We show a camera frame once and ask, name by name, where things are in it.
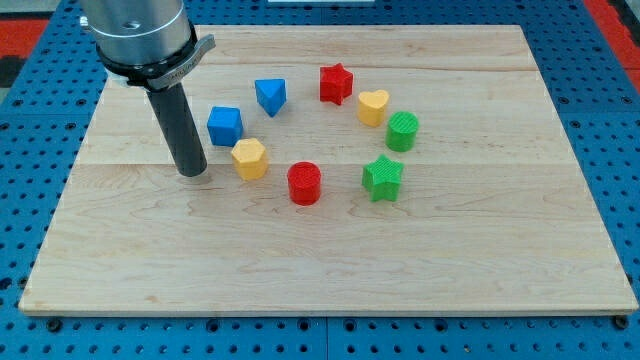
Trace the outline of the black clamp flange mount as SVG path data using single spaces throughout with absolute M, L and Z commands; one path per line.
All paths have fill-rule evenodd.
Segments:
M 164 29 L 134 36 L 104 37 L 96 50 L 105 69 L 123 86 L 164 91 L 178 85 L 216 47 L 213 34 L 199 38 L 188 24 L 186 37 Z

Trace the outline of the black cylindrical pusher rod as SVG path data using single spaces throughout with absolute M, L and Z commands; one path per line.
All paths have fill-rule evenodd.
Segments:
M 195 177 L 207 168 L 206 156 L 181 84 L 147 93 L 177 171 Z

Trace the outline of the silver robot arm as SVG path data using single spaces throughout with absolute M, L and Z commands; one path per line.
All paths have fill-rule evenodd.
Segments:
M 182 80 L 215 48 L 199 36 L 182 0 L 82 0 L 81 28 L 93 35 L 106 70 L 142 88 L 178 172 L 202 174 L 207 160 Z

